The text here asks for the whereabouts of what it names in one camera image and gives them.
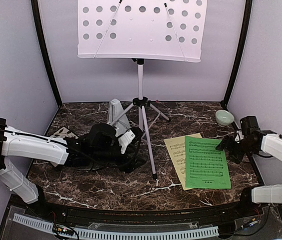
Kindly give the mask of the green sheet music page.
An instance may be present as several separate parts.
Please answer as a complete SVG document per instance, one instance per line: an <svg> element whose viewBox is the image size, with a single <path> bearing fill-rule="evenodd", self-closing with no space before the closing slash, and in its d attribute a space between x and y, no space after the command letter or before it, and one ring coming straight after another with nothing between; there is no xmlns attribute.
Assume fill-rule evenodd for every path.
<svg viewBox="0 0 282 240"><path fill-rule="evenodd" d="M185 185L190 189L231 189L224 150L220 139L185 137Z"/></svg>

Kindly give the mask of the white perforated music stand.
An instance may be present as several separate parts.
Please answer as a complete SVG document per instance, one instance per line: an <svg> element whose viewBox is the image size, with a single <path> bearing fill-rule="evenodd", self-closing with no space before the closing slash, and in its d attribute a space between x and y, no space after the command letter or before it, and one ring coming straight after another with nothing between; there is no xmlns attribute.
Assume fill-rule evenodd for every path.
<svg viewBox="0 0 282 240"><path fill-rule="evenodd" d="M205 0L80 0L78 57L132 59L138 67L138 97L131 103L139 127L149 126L144 96L145 60L199 63L207 13Z"/></svg>

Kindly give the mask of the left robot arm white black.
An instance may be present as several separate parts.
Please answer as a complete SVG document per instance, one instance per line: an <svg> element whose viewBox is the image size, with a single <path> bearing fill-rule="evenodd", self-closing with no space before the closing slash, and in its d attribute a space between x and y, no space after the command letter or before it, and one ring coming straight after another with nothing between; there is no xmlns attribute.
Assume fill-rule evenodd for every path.
<svg viewBox="0 0 282 240"><path fill-rule="evenodd" d="M92 126L79 138L47 137L17 130L0 118L0 181L17 194L41 218L51 214L43 190L31 183L9 160L9 156L48 161L72 168L116 168L129 173L137 165L142 131L132 127L122 134L108 124Z"/></svg>

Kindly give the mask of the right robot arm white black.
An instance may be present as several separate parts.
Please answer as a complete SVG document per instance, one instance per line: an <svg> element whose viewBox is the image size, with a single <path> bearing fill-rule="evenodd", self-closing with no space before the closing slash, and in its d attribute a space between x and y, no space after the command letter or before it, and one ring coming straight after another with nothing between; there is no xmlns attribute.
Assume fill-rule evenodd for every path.
<svg viewBox="0 0 282 240"><path fill-rule="evenodd" d="M242 201L236 205L236 213L246 217L255 209L255 204L282 205L282 135L259 128L244 131L244 136L235 140L224 137L216 150L229 152L230 160L239 164L243 157L254 155L261 176L265 177L262 186L244 189Z"/></svg>

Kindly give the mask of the pale green ceramic bowl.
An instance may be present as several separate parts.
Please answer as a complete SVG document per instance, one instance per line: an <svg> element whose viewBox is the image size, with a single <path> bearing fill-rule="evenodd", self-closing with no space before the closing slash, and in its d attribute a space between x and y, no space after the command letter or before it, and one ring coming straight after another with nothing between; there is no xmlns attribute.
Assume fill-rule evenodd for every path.
<svg viewBox="0 0 282 240"><path fill-rule="evenodd" d="M226 127L234 122L234 116L226 110L218 110L215 113L218 125Z"/></svg>

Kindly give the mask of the floral square ceramic plate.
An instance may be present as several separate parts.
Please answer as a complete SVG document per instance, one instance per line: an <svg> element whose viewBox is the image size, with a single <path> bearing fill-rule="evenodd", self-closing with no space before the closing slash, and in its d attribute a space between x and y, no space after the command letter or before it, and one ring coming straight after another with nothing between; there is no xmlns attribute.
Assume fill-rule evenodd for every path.
<svg viewBox="0 0 282 240"><path fill-rule="evenodd" d="M57 131L55 131L50 137L52 138L73 138L73 139L78 139L78 135L73 133L70 129L67 127L63 126Z"/></svg>

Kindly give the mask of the white metronome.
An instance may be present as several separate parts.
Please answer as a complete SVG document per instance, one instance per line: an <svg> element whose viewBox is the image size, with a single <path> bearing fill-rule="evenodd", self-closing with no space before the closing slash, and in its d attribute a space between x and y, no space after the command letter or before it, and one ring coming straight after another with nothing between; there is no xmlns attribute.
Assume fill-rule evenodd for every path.
<svg viewBox="0 0 282 240"><path fill-rule="evenodd" d="M123 106L118 99L113 99L108 104L107 124L111 124L122 112L124 112ZM116 136L124 134L130 129L130 123L128 117L123 115L115 124Z"/></svg>

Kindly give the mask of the yellow sheet music page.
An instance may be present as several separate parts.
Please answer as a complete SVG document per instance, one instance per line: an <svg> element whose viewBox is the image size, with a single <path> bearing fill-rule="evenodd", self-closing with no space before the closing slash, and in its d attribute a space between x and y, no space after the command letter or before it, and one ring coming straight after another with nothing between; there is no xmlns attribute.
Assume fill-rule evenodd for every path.
<svg viewBox="0 0 282 240"><path fill-rule="evenodd" d="M186 151L185 137L179 136L164 139L165 146L173 163L174 169L184 191L191 188L186 187Z"/></svg>

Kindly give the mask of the right black frame post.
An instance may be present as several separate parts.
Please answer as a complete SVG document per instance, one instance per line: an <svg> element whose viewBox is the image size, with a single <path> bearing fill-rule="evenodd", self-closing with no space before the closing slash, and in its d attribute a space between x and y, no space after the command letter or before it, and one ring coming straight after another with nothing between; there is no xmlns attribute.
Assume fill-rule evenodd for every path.
<svg viewBox="0 0 282 240"><path fill-rule="evenodd" d="M234 89L234 85L238 76L240 64L242 61L243 57L243 52L245 48L245 43L246 43L246 38L248 34L248 29L249 29L249 23L250 23L250 18L251 18L251 13L252 13L252 6L253 6L253 1L252 0L245 0L245 8L244 8L244 14L243 14L243 20L242 20L242 27L240 31L240 37L239 37L239 42L237 46L237 51L233 63L233 68L230 74L229 82L227 85L227 89L224 95L223 100L221 101L221 106L224 109L228 108L228 104Z"/></svg>

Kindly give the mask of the black frame post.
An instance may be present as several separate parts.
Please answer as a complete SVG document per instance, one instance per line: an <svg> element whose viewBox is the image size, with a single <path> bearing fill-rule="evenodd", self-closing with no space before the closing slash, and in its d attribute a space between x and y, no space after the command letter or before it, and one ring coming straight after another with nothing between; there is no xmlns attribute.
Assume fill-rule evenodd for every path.
<svg viewBox="0 0 282 240"><path fill-rule="evenodd" d="M44 67L46 70L46 74L49 80L49 84L55 99L55 102L60 108L63 105L63 102L61 100L60 92L57 87L57 83L54 77L54 73L52 70L52 65L50 62L49 58L49 53L47 50L47 45L44 37L44 32L43 32L43 26L42 26L42 21L41 21L41 16L40 16L40 10L39 10L39 1L38 0L31 0L31 8L32 8L32 15L33 15L33 20L34 20L34 25L35 25L35 30L36 30L36 35L39 43L39 48L41 52L41 56L43 59Z"/></svg>
<svg viewBox="0 0 282 240"><path fill-rule="evenodd" d="M252 13L252 6L253 6L253 1L252 0L245 0L245 8L244 8L244 14L243 14L243 20L242 20L242 27L240 31L240 37L239 37L239 42L237 46L237 51L233 63L233 68L230 74L229 82L227 85L227 89L224 95L223 100L221 101L221 106L224 109L228 108L228 104L234 89L234 85L238 76L240 64L242 61L243 57L243 52L245 48L245 43L246 43L246 38L248 34L248 29L249 29L249 23L250 23L250 18L251 18L251 13Z"/></svg>

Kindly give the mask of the left black frame post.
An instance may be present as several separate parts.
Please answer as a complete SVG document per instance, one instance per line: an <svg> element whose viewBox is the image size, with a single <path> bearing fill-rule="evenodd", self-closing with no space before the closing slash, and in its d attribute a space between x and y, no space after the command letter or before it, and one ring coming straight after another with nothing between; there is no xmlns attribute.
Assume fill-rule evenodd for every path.
<svg viewBox="0 0 282 240"><path fill-rule="evenodd" d="M63 102L61 100L60 92L57 87L57 83L54 77L54 73L52 70L52 65L50 62L49 58L49 53L47 50L47 45L44 37L44 32L43 32L43 26L42 26L42 21L41 21L41 16L40 16L40 10L39 10L39 1L38 0L31 0L31 8L32 8L32 15L33 15L33 20L34 20L34 25L35 25L35 30L36 30L36 35L39 43L39 48L41 52L41 56L43 59L44 67L46 70L46 74L49 80L49 84L55 99L55 102L60 108L63 105Z"/></svg>

